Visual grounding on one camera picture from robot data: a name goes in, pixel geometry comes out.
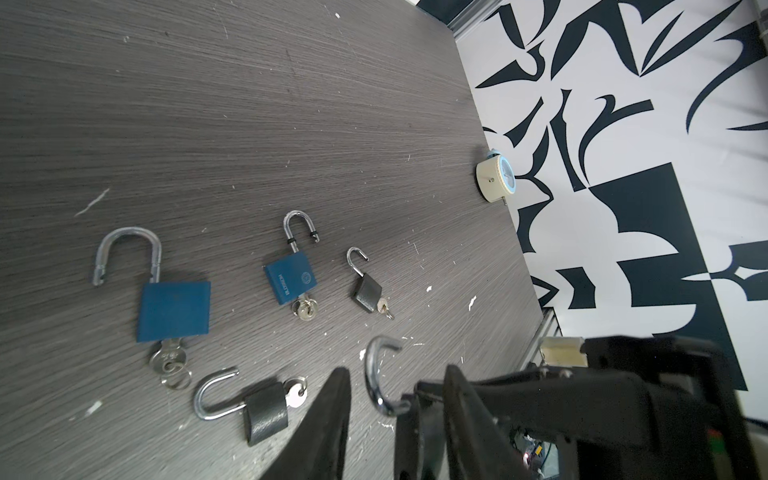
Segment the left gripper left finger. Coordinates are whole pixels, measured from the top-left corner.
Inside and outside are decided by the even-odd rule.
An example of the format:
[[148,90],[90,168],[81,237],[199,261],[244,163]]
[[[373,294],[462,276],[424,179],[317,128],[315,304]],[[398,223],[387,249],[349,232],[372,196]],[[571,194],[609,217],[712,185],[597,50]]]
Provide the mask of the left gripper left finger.
[[350,409],[350,372],[337,367],[261,479],[342,479]]

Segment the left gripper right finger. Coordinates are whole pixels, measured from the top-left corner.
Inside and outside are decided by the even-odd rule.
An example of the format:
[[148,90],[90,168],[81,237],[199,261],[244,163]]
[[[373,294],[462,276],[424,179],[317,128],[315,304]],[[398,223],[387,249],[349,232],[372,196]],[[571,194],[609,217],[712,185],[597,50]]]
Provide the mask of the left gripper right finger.
[[452,479],[529,479],[522,454],[494,423],[511,412],[510,385],[476,385],[456,365],[442,387],[449,476]]

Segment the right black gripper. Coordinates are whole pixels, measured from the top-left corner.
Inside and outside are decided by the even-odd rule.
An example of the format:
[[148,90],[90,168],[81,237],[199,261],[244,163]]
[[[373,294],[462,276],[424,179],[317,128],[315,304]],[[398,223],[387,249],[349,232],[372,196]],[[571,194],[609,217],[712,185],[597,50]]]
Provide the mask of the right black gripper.
[[[510,385],[509,437],[553,444],[562,479],[755,479],[758,462],[728,361],[714,344],[683,337],[589,339],[588,367],[542,366],[469,381]],[[440,381],[421,381],[396,423],[393,475],[449,474]]]

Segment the black padlock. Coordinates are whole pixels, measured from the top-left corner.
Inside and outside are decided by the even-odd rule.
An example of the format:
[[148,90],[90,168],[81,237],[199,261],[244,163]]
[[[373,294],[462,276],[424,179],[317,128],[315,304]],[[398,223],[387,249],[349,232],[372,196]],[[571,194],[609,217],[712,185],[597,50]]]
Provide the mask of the black padlock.
[[379,414],[387,417],[398,417],[410,411],[411,403],[408,400],[390,400],[383,393],[379,371],[380,354],[383,350],[399,352],[402,350],[402,342],[379,335],[368,343],[363,359],[366,390]]
[[359,276],[352,293],[352,299],[368,313],[379,313],[389,320],[394,320],[395,316],[389,309],[387,299],[383,296],[382,286],[354,264],[353,253],[357,253],[365,261],[369,260],[369,257],[358,247],[350,247],[346,252],[348,265]]
[[205,402],[206,393],[214,385],[239,374],[239,368],[233,366],[206,376],[192,396],[193,411],[203,421],[241,413],[246,441],[249,446],[255,446],[288,427],[289,410],[301,407],[308,398],[308,381],[304,376],[293,376],[284,381],[272,377],[249,387],[237,398],[213,406]]

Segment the black padlock front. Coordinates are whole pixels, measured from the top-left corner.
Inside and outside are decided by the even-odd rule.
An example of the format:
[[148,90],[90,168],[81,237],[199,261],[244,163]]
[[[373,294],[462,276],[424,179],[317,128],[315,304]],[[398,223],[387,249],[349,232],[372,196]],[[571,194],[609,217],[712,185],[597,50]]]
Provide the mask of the black padlock front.
[[213,406],[205,402],[206,393],[214,385],[239,374],[239,368],[233,366],[206,376],[192,396],[193,411],[203,421],[241,413],[246,441],[249,446],[255,446],[288,427],[289,410],[301,407],[308,398],[308,381],[304,376],[293,376],[284,381],[272,377],[249,387],[237,398]]

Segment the cream bottle black cap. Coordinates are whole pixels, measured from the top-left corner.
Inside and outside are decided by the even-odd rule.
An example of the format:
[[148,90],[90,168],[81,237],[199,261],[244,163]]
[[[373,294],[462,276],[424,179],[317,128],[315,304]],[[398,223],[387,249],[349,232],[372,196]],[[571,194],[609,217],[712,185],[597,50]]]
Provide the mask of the cream bottle black cap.
[[588,367],[587,355],[581,351],[582,337],[544,337],[539,345],[542,362],[557,367]]

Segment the right blue padlock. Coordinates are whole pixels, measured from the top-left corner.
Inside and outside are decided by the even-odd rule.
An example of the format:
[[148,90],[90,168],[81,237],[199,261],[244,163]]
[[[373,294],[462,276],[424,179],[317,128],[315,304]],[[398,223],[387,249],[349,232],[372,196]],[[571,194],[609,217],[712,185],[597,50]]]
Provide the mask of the right blue padlock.
[[295,217],[306,223],[313,241],[320,242],[319,232],[310,216],[301,210],[289,211],[283,218],[283,230],[291,253],[265,265],[264,272],[277,302],[280,305],[290,304],[294,315],[308,322],[318,313],[318,303],[309,295],[309,291],[317,285],[317,279],[308,257],[299,249],[292,233],[290,223]]

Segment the blue padlock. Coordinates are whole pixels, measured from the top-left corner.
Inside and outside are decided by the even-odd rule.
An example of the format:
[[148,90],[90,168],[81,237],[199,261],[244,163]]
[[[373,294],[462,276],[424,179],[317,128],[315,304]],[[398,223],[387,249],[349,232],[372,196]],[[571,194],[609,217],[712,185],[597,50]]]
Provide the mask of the blue padlock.
[[309,295],[309,291],[317,285],[317,279],[308,257],[299,249],[292,233],[290,223],[295,217],[306,223],[313,241],[320,242],[319,232],[310,216],[301,210],[289,211],[283,218],[283,230],[291,253],[265,265],[264,272],[277,302],[280,305],[290,304],[294,315],[308,322],[318,313],[318,303]]
[[159,345],[148,361],[150,369],[166,388],[183,390],[191,384],[192,372],[187,366],[182,340],[209,332],[211,283],[161,281],[160,238],[146,228],[131,226],[117,228],[101,240],[95,255],[93,286],[99,287],[105,282],[113,244],[129,236],[143,238],[151,246],[150,279],[141,291],[136,341]]

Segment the left blue padlock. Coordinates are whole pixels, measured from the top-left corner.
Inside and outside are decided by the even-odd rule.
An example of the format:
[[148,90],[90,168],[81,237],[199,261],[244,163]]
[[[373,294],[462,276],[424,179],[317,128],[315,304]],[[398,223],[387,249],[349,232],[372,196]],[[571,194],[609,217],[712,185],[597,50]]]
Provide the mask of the left blue padlock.
[[191,384],[192,372],[187,366],[182,340],[209,332],[211,283],[161,281],[160,238],[146,228],[131,226],[117,228],[101,240],[95,255],[93,286],[99,287],[105,282],[113,244],[129,236],[143,238],[151,246],[150,279],[141,291],[136,341],[159,345],[148,361],[150,369],[166,388],[183,390]]

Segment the cream blue alarm clock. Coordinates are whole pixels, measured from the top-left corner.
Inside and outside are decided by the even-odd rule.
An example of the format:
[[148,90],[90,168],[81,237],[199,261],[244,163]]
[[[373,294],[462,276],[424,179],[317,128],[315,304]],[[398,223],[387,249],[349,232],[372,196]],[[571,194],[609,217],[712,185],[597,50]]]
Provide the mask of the cream blue alarm clock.
[[475,179],[482,197],[489,203],[505,201],[516,191],[516,178],[509,160],[492,149],[475,166]]

